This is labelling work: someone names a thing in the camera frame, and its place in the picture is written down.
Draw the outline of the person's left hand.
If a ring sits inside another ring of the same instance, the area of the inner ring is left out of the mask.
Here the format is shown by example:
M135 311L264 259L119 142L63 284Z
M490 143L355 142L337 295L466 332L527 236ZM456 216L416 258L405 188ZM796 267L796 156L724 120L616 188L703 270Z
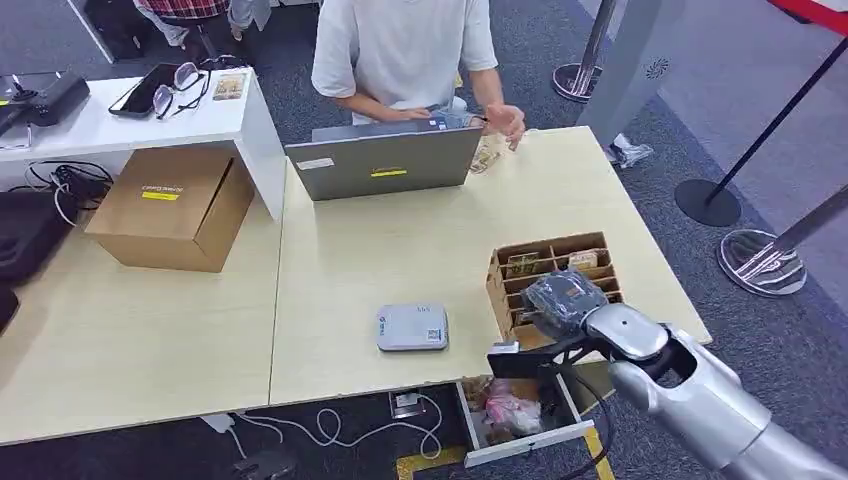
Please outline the person's left hand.
M503 135L508 148L515 151L526 132L524 112L513 105L490 104L485 116L489 129Z

